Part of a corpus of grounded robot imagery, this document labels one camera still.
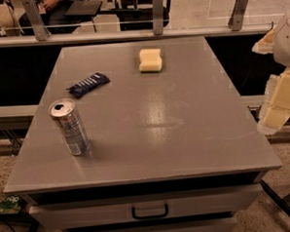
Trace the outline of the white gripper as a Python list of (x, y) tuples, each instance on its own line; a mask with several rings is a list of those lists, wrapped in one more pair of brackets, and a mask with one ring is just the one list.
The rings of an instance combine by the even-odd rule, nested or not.
[[(253, 45), (256, 54), (272, 54), (274, 61), (290, 66), (290, 7), (275, 29)], [(266, 84), (264, 102), (258, 117), (258, 131), (273, 135), (290, 117), (290, 67), (280, 75), (271, 75)]]

